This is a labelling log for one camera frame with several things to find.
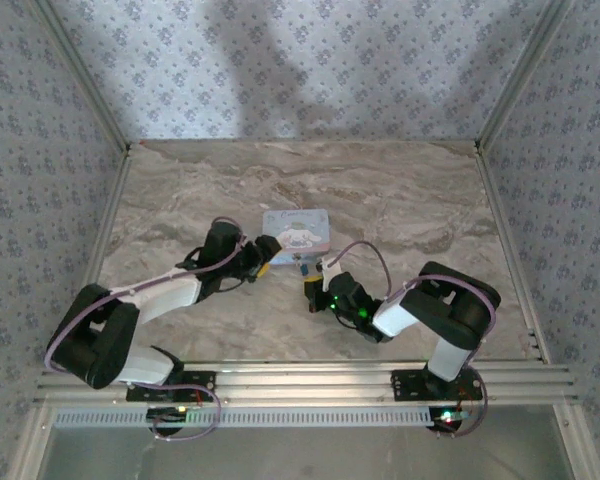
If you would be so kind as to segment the aluminium frame leg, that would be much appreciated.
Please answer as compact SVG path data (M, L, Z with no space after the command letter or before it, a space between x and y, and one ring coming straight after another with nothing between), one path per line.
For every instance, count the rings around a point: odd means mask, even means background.
M33 407L25 417L7 480L37 480L56 417L54 407Z
M574 480L595 480L595 451L582 408L562 403L553 410Z

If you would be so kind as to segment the aluminium table side rail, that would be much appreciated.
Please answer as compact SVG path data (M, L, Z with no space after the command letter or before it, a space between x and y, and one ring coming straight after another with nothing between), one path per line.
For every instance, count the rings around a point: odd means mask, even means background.
M126 150L121 157L119 168L114 178L113 189L105 205L104 214L82 279L82 285L93 283L99 279L129 168L129 150Z
M479 146L476 147L476 153L478 169L485 187L492 213L494 215L495 223L504 251L504 256L507 261L523 319L529 331L529 336L534 338L534 345L532 349L535 351L535 357L539 361L544 364L551 364L551 354L542 332L541 323L534 305L531 289L526 279L522 260L515 245L513 232L509 225L508 217L506 216L504 204L498 192L494 175L489 168L488 160Z

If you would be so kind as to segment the blue cartoon tin box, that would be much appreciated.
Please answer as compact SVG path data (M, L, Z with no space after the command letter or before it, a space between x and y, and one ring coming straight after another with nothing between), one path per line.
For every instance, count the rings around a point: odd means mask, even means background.
M329 214L325 209L265 211L262 234L275 237L281 246L272 265L312 263L331 247Z

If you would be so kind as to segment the aluminium corner post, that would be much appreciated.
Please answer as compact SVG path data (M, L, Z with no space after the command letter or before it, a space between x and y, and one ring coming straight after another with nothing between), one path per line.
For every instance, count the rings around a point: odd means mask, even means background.
M46 30L51 42L57 49L61 59L69 69L72 77L80 87L86 102L93 111L107 138L122 153L127 152L128 142L104 97L101 95L94 77L70 39L60 16L50 0L26 0L32 12L37 16L41 26Z
M507 77L501 94L476 138L476 150L481 157L485 157L493 146L520 95L575 3L576 0L546 1L519 58Z

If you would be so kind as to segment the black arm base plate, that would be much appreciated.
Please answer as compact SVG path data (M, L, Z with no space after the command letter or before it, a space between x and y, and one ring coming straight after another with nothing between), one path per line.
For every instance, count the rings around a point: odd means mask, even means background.
M215 391L216 372L208 370L184 370L166 382L167 385L183 386L196 385ZM178 388L175 390L161 390L134 386L128 388L125 399L128 402L154 402L154 403L213 403L214 400L206 391L192 388Z
M465 368L454 380L443 380L428 369L393 370L391 388L395 401L482 400L481 382L473 370Z

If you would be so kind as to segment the long aluminium base rail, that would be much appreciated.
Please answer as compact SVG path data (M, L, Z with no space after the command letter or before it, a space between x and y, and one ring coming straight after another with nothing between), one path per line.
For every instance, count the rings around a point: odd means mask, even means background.
M395 370L421 369L422 362L192 362L187 370L216 373L214 389L229 407L387 406L393 402ZM570 369L540 361L479 361L474 364L495 405L577 403L582 394ZM44 373L36 403L110 406L125 400L126 387L93 390L70 375Z

